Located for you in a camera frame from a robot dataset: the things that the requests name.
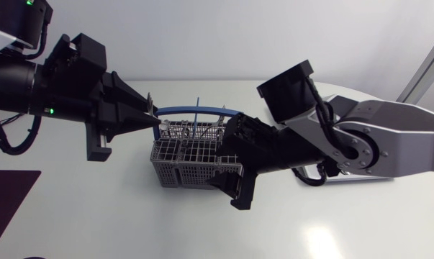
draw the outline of white table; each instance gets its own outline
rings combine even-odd
[[[194,105],[200,96],[202,106],[225,104],[272,123],[260,83],[131,85],[151,92],[157,106]],[[324,96],[371,98],[317,86]],[[6,127],[14,144],[31,120]],[[434,173],[319,188],[291,171],[268,173],[257,179],[252,209],[241,212],[220,191],[162,188],[149,161],[152,143],[151,129],[117,136],[107,162],[87,162],[82,124],[43,119],[27,153],[0,152],[0,169],[42,171],[0,239],[0,259],[434,258]]]

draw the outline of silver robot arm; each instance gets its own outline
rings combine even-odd
[[[219,154],[236,153],[240,176],[222,173],[209,180],[249,209],[256,176],[291,168],[309,185],[319,186],[341,171],[400,177],[434,171],[434,113],[391,101],[354,101],[339,95],[322,99],[306,60],[257,89],[276,129],[239,114],[227,123]],[[320,180],[296,169],[317,164]]]
[[[326,101],[338,117],[333,130],[351,156],[327,141],[315,109],[286,120],[285,125],[335,160],[339,169],[385,177],[434,171],[434,113],[391,101],[357,102],[342,96]]]

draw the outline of black cable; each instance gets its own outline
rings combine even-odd
[[[309,186],[322,186],[327,181],[327,175],[325,174],[324,167],[321,163],[317,164],[317,172],[320,175],[320,179],[313,179],[303,176],[303,174],[301,174],[296,168],[292,168],[291,170],[294,172],[295,176],[298,177],[298,179]]]
[[[335,130],[333,129],[333,108],[329,104],[325,104],[322,98],[319,95],[319,92],[316,89],[316,86],[313,84],[311,78],[306,78],[306,82],[309,86],[309,89],[316,101],[316,114],[317,119],[319,120],[322,131],[324,132],[327,141],[336,149],[341,151],[344,156],[350,156],[350,151],[348,148],[341,142],[340,138],[336,135]]]
[[[32,127],[28,130],[30,133],[28,134],[27,138],[23,141],[22,144],[16,147],[12,147],[9,144],[6,133],[4,132],[4,129],[2,128],[2,125],[0,123],[0,148],[2,152],[9,155],[21,155],[22,153],[27,151],[31,147],[32,143],[35,141],[40,125],[41,117],[35,116],[32,122]]]
[[[48,24],[44,23],[42,25],[42,29],[41,29],[41,38],[40,38],[39,50],[37,50],[36,53],[24,55],[24,54],[15,52],[13,50],[10,50],[8,48],[4,48],[3,50],[1,50],[1,53],[6,54],[6,55],[10,55],[10,56],[16,57],[16,58],[22,58],[25,60],[33,60],[35,58],[38,58],[39,56],[41,56],[41,54],[44,52],[44,49],[45,49],[45,44],[47,42],[47,28],[48,28]]]
[[[12,116],[12,117],[10,117],[10,118],[2,119],[2,120],[0,121],[1,126],[4,126],[4,125],[9,124],[9,123],[12,123],[12,122],[15,122],[15,121],[18,120],[18,118],[20,118],[21,116],[23,116],[23,114],[16,114],[16,115],[14,115],[14,116]]]

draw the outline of wire basket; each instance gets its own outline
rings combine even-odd
[[[158,110],[158,114],[188,111],[220,115],[220,118],[218,122],[164,120],[159,128],[155,128],[150,160],[161,186],[213,189],[207,180],[218,173],[242,173],[243,166],[237,155],[215,155],[225,133],[223,116],[234,116],[237,111],[187,106],[165,108],[163,111]]]
[[[203,140],[221,140],[225,124],[217,122],[169,122],[164,120],[161,128],[161,138],[185,139],[203,139]]]

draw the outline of white wall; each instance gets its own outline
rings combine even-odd
[[[434,45],[434,0],[49,2],[44,56],[84,32],[126,80],[266,80],[309,59],[317,81],[395,100]]]

